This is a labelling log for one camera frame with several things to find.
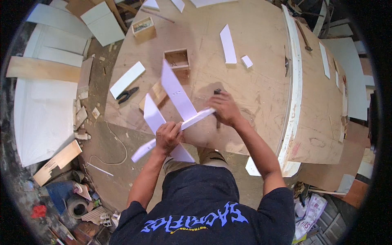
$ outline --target right hand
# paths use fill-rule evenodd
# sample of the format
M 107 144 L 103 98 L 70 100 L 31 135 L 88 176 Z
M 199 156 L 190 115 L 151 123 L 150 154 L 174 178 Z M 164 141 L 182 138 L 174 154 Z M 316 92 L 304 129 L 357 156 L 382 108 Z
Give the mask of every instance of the right hand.
M 168 156 L 174 148 L 181 142 L 183 131 L 178 132 L 181 128 L 182 122 L 167 122 L 162 124 L 156 130 L 156 147 L 160 153 Z
M 240 109 L 228 92 L 221 91 L 219 94 L 214 94 L 207 101 L 207 105 L 216 109 L 216 119 L 227 126 L 235 128 L 244 120 Z

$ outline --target man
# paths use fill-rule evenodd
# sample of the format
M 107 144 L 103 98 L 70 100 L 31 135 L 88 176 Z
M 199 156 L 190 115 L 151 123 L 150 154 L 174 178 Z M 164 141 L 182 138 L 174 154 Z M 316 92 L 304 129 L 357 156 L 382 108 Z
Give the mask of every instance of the man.
M 164 161 L 180 143 L 181 122 L 156 132 L 156 147 L 129 191 L 127 209 L 111 244 L 291 244 L 295 232 L 293 196 L 278 159 L 242 117 L 229 93 L 210 98 L 216 118 L 233 127 L 249 150 L 263 180 L 264 196 L 256 210 L 239 204 L 233 175 L 221 154 L 199 151 L 200 164 Z M 162 201 L 146 212 L 159 172 L 166 177 Z

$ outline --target open wooden box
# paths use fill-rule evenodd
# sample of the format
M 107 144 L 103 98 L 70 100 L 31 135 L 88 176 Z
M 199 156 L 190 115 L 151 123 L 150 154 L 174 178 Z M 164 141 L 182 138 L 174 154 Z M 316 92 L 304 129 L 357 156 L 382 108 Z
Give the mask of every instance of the open wooden box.
M 144 33 L 151 33 L 155 30 L 154 22 L 151 17 L 145 18 L 141 21 L 132 23 L 132 33 L 134 36 L 138 36 Z
M 175 49 L 165 51 L 163 57 L 167 60 L 173 71 L 190 70 L 188 49 Z

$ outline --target black t-shirt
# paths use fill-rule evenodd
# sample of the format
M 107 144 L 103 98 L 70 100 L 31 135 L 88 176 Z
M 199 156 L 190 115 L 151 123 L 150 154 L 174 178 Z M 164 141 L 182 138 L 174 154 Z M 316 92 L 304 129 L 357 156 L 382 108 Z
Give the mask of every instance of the black t-shirt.
M 231 172 L 192 165 L 168 173 L 162 201 L 150 213 L 133 201 L 121 213 L 110 244 L 291 244 L 292 192 L 277 188 L 256 210 L 239 204 Z

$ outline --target hammer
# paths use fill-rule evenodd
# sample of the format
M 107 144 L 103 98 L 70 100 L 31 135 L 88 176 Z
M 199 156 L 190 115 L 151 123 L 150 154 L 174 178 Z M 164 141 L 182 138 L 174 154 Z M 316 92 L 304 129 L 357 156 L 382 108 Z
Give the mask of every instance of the hammer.
M 303 40 L 305 41 L 305 49 L 307 50 L 307 51 L 312 51 L 313 49 L 309 46 L 309 43 L 308 43 L 308 40 L 306 39 L 306 36 L 305 36 L 305 34 L 303 33 L 303 30 L 302 30 L 302 27 L 301 27 L 301 25 L 298 23 L 298 20 L 295 20 L 295 23 L 297 24 L 297 26 L 298 26 L 298 28 L 299 28 L 299 31 L 301 32 L 301 35 L 302 35 L 302 37 L 303 37 Z

